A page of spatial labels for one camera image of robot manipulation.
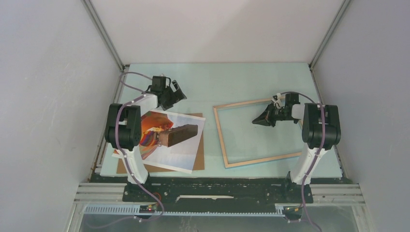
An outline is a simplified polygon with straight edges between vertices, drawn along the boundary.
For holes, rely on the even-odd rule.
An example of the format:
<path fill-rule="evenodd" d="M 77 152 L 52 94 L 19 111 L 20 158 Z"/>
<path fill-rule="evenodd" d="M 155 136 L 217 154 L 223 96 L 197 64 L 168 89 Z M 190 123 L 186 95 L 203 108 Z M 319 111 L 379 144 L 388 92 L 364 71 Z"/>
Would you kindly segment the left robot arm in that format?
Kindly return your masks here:
<path fill-rule="evenodd" d="M 153 188 L 145 183 L 148 171 L 139 150 L 142 116 L 157 108 L 168 110 L 187 98 L 176 80 L 166 76 L 153 76 L 151 81 L 151 85 L 137 98 L 109 106 L 104 131 L 106 142 L 122 155 L 128 181 L 138 184 L 134 189 L 134 195 L 141 201 L 148 201 L 153 195 Z"/>

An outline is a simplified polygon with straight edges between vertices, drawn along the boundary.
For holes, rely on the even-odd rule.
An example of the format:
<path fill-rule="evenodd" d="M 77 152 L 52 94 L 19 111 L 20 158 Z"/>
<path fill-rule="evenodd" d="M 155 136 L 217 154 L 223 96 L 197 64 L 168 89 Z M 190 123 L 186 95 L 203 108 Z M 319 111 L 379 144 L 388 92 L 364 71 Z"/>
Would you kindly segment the dark brown wooden block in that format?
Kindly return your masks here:
<path fill-rule="evenodd" d="M 172 147 L 198 134 L 198 126 L 193 124 L 186 124 L 169 130 L 158 133 L 159 145 L 165 147 Z"/>

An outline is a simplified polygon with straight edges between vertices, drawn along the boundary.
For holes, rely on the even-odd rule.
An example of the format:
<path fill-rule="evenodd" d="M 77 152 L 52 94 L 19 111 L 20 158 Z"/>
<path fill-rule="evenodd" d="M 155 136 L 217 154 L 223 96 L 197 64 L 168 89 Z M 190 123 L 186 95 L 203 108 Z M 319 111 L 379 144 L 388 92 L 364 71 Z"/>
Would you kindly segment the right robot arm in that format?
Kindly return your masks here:
<path fill-rule="evenodd" d="M 278 93 L 252 124 L 274 127 L 278 121 L 302 122 L 304 146 L 289 178 L 292 183 L 305 186 L 320 159 L 341 140 L 338 106 L 323 105 L 294 91 Z"/>

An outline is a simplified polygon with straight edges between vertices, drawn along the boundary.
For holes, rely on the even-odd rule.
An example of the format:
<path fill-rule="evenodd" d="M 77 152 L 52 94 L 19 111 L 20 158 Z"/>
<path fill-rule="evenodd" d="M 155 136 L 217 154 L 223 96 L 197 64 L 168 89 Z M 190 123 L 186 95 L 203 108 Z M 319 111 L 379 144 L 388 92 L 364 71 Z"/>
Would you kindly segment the right corner aluminium post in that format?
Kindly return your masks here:
<path fill-rule="evenodd" d="M 316 64 L 318 63 L 320 57 L 322 56 L 325 48 L 327 47 L 328 43 L 330 42 L 333 34 L 335 33 L 337 27 L 339 26 L 341 20 L 343 19 L 348 7 L 352 3 L 352 0 L 343 0 L 342 4 L 340 5 L 335 17 L 333 18 L 329 28 L 327 29 L 319 47 L 317 48 L 311 62 L 309 63 L 309 68 L 311 71 L 314 70 Z"/>

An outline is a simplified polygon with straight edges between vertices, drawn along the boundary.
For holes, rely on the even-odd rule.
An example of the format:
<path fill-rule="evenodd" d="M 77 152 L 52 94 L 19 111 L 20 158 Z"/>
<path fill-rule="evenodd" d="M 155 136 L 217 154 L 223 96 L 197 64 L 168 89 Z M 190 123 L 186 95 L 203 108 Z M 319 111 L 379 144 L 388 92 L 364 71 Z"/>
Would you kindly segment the wooden picture frame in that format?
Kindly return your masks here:
<path fill-rule="evenodd" d="M 243 106 L 248 106 L 248 105 L 266 103 L 266 102 L 270 102 L 270 101 L 271 101 L 270 98 L 265 98 L 265 99 L 242 101 L 242 102 L 235 102 L 235 103 L 228 103 L 228 104 L 221 104 L 221 105 L 213 106 L 213 113 L 214 113 L 215 122 L 216 122 L 216 126 L 217 126 L 217 132 L 218 132 L 218 136 L 219 136 L 224 167 L 226 169 L 227 168 L 241 167 L 241 166 L 246 166 L 246 165 L 259 164 L 259 163 L 269 162 L 269 161 L 276 161 L 276 160 L 280 160 L 280 159 L 283 160 L 283 159 L 295 158 L 295 157 L 299 157 L 302 154 L 302 152 L 300 151 L 300 152 L 295 152 L 295 153 L 281 154 L 281 155 L 277 155 L 277 156 L 272 156 L 272 157 L 267 157 L 267 158 L 260 158 L 260 159 L 252 159 L 252 160 L 236 162 L 236 163 L 230 163 L 228 161 L 228 156 L 227 156 L 227 153 L 226 153 L 226 146 L 225 146 L 225 143 L 224 143 L 224 138 L 223 138 L 223 133 L 222 133 L 222 129 L 221 129 L 220 117 L 219 117 L 219 114 L 218 114 L 218 110 L 225 110 L 225 109 L 229 109 L 229 108 L 243 107 Z"/>

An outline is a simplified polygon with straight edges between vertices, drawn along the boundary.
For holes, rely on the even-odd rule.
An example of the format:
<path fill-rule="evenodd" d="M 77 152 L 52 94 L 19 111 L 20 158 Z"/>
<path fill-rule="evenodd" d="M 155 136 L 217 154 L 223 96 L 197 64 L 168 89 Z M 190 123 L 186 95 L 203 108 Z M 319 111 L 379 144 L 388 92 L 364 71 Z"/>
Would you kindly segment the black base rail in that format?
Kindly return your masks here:
<path fill-rule="evenodd" d="M 141 187 L 128 182 L 122 200 L 160 201 L 166 213 L 274 213 L 276 204 L 313 203 L 313 194 L 287 178 L 149 177 Z"/>

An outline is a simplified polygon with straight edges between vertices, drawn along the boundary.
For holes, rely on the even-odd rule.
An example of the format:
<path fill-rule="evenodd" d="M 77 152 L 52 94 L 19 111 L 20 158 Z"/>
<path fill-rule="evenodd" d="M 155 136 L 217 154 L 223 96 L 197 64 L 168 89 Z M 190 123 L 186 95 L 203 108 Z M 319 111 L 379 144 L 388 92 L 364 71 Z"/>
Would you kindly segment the left corner aluminium post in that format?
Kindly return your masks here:
<path fill-rule="evenodd" d="M 125 70 L 125 64 L 122 62 L 115 46 L 114 43 L 112 42 L 108 31 L 106 30 L 94 4 L 92 3 L 91 0 L 81 0 L 85 10 L 87 11 L 92 23 L 94 24 L 98 34 L 100 35 L 104 45 L 106 46 L 106 48 L 108 49 L 111 57 L 113 58 L 116 66 L 118 67 L 118 69 L 120 71 L 124 71 Z"/>

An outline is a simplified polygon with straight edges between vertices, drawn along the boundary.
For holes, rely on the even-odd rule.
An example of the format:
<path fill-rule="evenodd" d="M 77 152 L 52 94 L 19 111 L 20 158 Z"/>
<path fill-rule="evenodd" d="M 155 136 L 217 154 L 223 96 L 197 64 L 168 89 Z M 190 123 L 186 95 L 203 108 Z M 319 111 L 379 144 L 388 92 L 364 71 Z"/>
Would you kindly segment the aluminium mounting profile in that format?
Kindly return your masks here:
<path fill-rule="evenodd" d="M 123 202 L 124 183 L 81 183 L 65 227 L 78 232 L 85 213 L 134 215 L 144 202 Z M 366 222 L 366 203 L 358 184 L 312 184 L 311 206 L 347 206 L 360 232 L 371 231 Z"/>

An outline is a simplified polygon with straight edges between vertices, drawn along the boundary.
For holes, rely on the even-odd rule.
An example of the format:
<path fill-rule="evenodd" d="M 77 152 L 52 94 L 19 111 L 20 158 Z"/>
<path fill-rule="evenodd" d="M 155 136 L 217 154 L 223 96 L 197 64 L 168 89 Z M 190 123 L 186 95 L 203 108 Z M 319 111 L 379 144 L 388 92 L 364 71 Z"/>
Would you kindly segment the corner aluminium post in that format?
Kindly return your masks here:
<path fill-rule="evenodd" d="M 92 3 L 91 0 L 81 0 L 85 10 L 87 11 L 92 23 L 94 24 L 98 34 L 100 35 L 104 45 L 106 46 L 106 48 L 108 49 L 111 57 L 113 58 L 116 66 L 118 67 L 118 69 L 120 71 L 124 71 L 125 70 L 125 64 L 122 62 L 115 46 L 114 43 L 112 42 L 108 31 L 106 30 L 94 4 Z"/>
<path fill-rule="evenodd" d="M 343 19 L 348 7 L 352 3 L 352 0 L 343 0 L 342 4 L 340 5 L 335 17 L 333 18 L 329 28 L 327 29 L 319 47 L 317 48 L 311 62 L 309 63 L 309 68 L 311 71 L 314 70 L 316 64 L 318 63 L 320 57 L 322 56 L 325 48 L 327 47 L 328 43 L 330 42 L 333 34 L 335 33 L 337 27 L 339 26 L 341 20 Z"/>

